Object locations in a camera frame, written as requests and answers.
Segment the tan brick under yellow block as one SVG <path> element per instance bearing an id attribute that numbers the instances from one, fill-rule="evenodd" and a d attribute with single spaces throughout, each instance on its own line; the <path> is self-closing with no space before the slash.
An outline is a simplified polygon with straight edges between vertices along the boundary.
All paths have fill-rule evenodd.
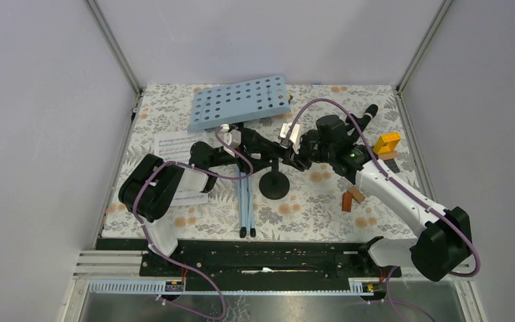
<path id="1" fill-rule="evenodd" d="M 398 151 L 396 151 L 396 150 L 378 155 L 378 158 L 380 160 L 393 160 L 397 157 L 398 157 Z"/>

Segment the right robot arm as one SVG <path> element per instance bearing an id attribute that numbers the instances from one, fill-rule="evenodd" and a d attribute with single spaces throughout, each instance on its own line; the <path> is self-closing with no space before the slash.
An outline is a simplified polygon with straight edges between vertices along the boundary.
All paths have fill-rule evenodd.
<path id="1" fill-rule="evenodd" d="M 304 168 L 329 164 L 336 174 L 383 202 L 414 234 L 411 239 L 375 239 L 357 259 L 361 273 L 375 276 L 384 266 L 411 267 L 438 282 L 448 274 L 462 277 L 455 269 L 472 257 L 475 268 L 468 276 L 476 275 L 481 262 L 469 215 L 460 207 L 447 209 L 434 202 L 389 169 L 363 134 L 374 116 L 371 111 L 346 120 L 327 115 L 306 133 L 293 121 L 282 126 L 279 137 L 293 153 L 291 161 Z"/>

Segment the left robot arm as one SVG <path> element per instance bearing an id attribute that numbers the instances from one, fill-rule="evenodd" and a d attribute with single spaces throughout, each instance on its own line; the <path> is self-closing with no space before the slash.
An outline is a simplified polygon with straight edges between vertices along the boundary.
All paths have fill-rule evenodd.
<path id="1" fill-rule="evenodd" d="M 156 268 L 166 276 L 177 273 L 181 258 L 174 253 L 178 239 L 164 216 L 179 190 L 208 193 L 217 179 L 243 180 L 269 164 L 253 158 L 239 143 L 241 133 L 216 135 L 221 144 L 196 142 L 187 163 L 146 154 L 121 185 L 118 199 L 138 221 L 151 251 L 158 254 Z"/>

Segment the light blue music stand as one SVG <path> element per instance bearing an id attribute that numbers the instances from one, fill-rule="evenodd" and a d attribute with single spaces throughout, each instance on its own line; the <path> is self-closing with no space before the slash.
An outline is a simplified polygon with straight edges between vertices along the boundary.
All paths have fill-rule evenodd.
<path id="1" fill-rule="evenodd" d="M 282 75 L 266 76 L 253 80 L 220 85 L 197 90 L 192 103 L 192 117 L 187 127 L 189 132 L 214 129 L 216 135 L 223 124 L 241 131 L 246 122 L 272 117 L 290 112 L 291 101 L 287 98 L 287 89 Z M 281 137 L 276 142 L 284 148 L 289 142 L 298 144 L 286 137 L 287 130 L 282 129 Z M 238 180 L 240 237 L 255 236 L 255 219 L 253 214 L 253 187 L 251 178 Z"/>

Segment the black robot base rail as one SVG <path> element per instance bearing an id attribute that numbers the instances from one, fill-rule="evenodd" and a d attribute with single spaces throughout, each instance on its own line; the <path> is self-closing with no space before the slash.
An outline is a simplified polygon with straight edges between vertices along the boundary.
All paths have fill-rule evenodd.
<path id="1" fill-rule="evenodd" d="M 380 267 L 368 256 L 367 243 L 180 240 L 170 256 L 188 268 L 172 264 L 148 249 L 144 239 L 97 241 L 96 249 L 132 255 L 140 277 L 164 280 L 171 293 L 352 291 L 353 282 L 370 292 L 393 278 L 426 280 L 413 268 Z"/>

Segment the gray toy baseplate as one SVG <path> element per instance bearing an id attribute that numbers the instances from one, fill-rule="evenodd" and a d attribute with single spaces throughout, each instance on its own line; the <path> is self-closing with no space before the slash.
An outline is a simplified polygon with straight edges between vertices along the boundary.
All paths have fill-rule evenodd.
<path id="1" fill-rule="evenodd" d="M 384 160 L 384 164 L 394 173 L 398 174 L 401 172 L 401 169 L 399 168 L 398 164 L 396 163 L 395 159 L 388 159 Z"/>

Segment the sheet music page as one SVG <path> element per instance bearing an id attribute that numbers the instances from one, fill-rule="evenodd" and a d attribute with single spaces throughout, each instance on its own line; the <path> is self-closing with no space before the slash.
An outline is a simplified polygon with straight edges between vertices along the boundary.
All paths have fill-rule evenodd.
<path id="1" fill-rule="evenodd" d="M 188 164 L 190 148 L 197 142 L 207 143 L 207 133 L 204 131 L 195 133 L 188 133 L 187 131 L 157 133 L 154 136 L 154 154 L 165 161 L 171 160 Z M 177 190 L 170 206 L 179 207 L 206 203 L 208 203 L 207 193 Z"/>

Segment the light brown toy brick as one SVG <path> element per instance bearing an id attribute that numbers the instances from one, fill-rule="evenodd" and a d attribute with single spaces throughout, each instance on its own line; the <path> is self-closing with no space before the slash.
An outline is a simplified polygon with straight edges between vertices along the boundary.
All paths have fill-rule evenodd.
<path id="1" fill-rule="evenodd" d="M 352 199 L 358 204 L 361 204 L 366 199 L 365 195 L 356 186 L 352 186 L 347 192 L 352 195 Z"/>

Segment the yellow toy block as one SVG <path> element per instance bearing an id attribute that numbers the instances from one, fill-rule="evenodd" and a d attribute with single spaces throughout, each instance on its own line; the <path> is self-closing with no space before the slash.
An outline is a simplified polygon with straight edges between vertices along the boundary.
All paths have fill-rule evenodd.
<path id="1" fill-rule="evenodd" d="M 401 139 L 402 137 L 398 132 L 382 134 L 373 146 L 372 151 L 377 155 L 395 152 Z"/>

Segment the floral patterned tablecloth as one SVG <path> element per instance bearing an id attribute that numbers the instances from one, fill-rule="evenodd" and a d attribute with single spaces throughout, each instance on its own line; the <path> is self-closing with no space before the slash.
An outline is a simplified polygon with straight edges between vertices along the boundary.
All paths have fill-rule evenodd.
<path id="1" fill-rule="evenodd" d="M 131 132 L 117 184 L 122 184 L 148 153 L 154 151 L 159 133 L 186 129 L 194 94 L 200 85 L 151 84 L 144 91 Z M 290 122 L 298 110 L 316 98 L 336 101 L 355 115 L 371 104 L 378 114 L 364 131 L 370 142 L 384 133 L 405 135 L 396 97 L 390 85 L 331 86 L 290 85 L 292 110 L 283 115 L 250 121 L 248 127 L 269 140 L 277 140 L 280 126 Z M 350 187 L 345 178 L 330 166 L 314 164 L 299 172 L 289 166 L 280 171 L 290 180 L 289 193 L 280 200 L 263 197 L 253 190 L 253 213 L 257 238 L 275 241 L 366 242 L 381 235 L 390 239 L 412 237 L 408 226 L 383 202 L 366 193 L 362 203 L 350 212 L 341 209 L 342 196 Z M 164 216 L 176 237 L 181 239 L 238 239 L 239 202 L 237 183 L 232 181 L 235 169 L 221 167 L 222 178 L 201 205 L 171 207 Z"/>

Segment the black microphone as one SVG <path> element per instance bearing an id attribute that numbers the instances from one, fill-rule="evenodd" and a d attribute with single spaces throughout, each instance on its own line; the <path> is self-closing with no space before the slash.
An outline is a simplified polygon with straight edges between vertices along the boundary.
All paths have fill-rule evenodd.
<path id="1" fill-rule="evenodd" d="M 241 130 L 241 143 L 250 156 L 259 154 L 261 160 L 283 160 L 287 156 L 287 148 L 266 139 L 256 130 L 250 128 Z"/>
<path id="2" fill-rule="evenodd" d="M 379 107 L 376 104 L 369 105 L 363 112 L 362 115 L 356 116 L 353 115 L 354 120 L 356 121 L 356 124 L 361 128 L 363 131 L 369 123 L 372 121 L 372 119 L 377 115 Z"/>

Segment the black microphone stand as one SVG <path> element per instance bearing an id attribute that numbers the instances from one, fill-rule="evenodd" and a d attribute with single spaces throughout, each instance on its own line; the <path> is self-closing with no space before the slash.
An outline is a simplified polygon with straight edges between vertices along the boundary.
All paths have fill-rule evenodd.
<path id="1" fill-rule="evenodd" d="M 273 159 L 271 167 L 253 173 L 250 178 L 257 182 L 261 195 L 270 200 L 280 200 L 290 190 L 288 177 L 280 172 L 279 159 Z"/>
<path id="2" fill-rule="evenodd" d="M 328 133 L 331 143 L 338 146 L 352 146 L 358 140 L 359 134 L 355 126 L 348 121 L 343 121 L 337 115 L 328 116 Z"/>

